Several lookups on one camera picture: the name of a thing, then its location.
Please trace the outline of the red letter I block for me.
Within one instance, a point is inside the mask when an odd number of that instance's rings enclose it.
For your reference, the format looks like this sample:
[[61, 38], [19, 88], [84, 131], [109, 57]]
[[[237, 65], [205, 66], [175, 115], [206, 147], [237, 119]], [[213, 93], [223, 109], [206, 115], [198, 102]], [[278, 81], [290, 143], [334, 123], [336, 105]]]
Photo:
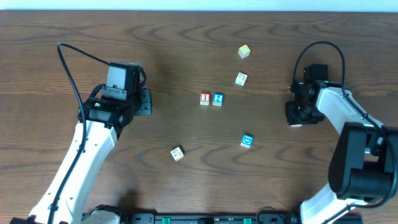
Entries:
[[200, 94], [200, 104], [203, 106], [208, 106], [210, 104], [210, 94], [209, 93], [201, 93]]

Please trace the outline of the plain engraved wooden block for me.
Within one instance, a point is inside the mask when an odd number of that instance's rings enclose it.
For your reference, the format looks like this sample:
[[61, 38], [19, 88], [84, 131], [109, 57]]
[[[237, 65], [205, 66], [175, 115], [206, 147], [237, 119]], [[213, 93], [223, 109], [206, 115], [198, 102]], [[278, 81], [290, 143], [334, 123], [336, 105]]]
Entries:
[[239, 72], [237, 77], [236, 77], [235, 84], [240, 85], [240, 86], [244, 86], [247, 78], [248, 78], [247, 74]]

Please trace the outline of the blue number 2 block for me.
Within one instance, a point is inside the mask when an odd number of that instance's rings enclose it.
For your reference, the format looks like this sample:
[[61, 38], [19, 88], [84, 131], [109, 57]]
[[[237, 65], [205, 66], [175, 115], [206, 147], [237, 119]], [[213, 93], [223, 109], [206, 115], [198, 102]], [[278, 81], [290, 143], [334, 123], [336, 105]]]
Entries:
[[224, 95], [220, 93], [215, 93], [213, 95], [213, 106], [222, 106], [224, 100]]

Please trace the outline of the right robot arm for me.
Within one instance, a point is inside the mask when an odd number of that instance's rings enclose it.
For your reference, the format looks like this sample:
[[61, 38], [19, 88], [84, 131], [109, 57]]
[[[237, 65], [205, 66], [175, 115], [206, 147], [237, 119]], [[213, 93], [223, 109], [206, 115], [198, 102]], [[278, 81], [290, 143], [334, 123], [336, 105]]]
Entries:
[[285, 104], [290, 126], [328, 119], [339, 134], [328, 182], [302, 202], [287, 223], [334, 223], [350, 210], [372, 205], [397, 187], [397, 129], [367, 115], [341, 83], [331, 82], [328, 67], [313, 63], [303, 82], [293, 81], [294, 101]]

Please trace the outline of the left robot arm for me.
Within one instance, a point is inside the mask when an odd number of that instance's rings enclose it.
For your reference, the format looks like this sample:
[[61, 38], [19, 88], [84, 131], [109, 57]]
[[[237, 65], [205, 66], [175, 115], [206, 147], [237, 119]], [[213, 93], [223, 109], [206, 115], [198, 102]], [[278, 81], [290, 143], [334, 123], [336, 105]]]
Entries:
[[135, 116], [152, 113], [146, 74], [139, 62], [111, 62], [105, 84], [91, 92], [78, 111], [70, 148], [50, 187], [27, 218], [12, 223], [120, 223], [121, 215], [85, 215], [91, 188], [106, 156]]

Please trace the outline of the blue picture wooden block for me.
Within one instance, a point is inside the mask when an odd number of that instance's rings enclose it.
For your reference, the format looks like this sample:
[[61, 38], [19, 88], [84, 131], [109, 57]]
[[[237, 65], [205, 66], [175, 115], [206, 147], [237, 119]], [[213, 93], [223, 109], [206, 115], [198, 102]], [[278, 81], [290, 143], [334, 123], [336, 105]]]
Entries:
[[240, 146], [250, 148], [252, 146], [253, 140], [254, 138], [252, 136], [244, 134]]

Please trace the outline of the plain tilted wooden block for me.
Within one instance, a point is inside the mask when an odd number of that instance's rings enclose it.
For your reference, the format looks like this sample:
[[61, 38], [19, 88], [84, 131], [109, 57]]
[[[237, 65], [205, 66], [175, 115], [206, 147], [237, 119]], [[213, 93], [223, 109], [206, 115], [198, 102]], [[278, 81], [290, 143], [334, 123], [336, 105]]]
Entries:
[[171, 155], [174, 161], [179, 161], [184, 157], [184, 152], [181, 147], [176, 147], [175, 149], [171, 150]]

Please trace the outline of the yellow top wooden block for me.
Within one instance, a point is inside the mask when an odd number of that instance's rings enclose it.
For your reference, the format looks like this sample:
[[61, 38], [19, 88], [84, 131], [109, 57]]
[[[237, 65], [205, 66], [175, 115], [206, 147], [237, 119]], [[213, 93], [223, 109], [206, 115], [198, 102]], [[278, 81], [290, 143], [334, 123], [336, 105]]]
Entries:
[[247, 56], [249, 56], [250, 53], [251, 53], [251, 49], [249, 48], [249, 46], [247, 44], [240, 46], [240, 48], [238, 49], [238, 55], [241, 58], [246, 58]]

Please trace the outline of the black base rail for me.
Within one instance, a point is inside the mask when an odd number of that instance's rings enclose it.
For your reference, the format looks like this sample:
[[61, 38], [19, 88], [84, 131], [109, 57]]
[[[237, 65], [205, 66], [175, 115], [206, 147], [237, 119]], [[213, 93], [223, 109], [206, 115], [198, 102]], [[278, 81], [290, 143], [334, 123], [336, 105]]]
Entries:
[[120, 224], [286, 224], [298, 223], [294, 214], [276, 210], [262, 210], [251, 214], [156, 214], [129, 213], [110, 205], [99, 205], [91, 213], [86, 213], [82, 223]]

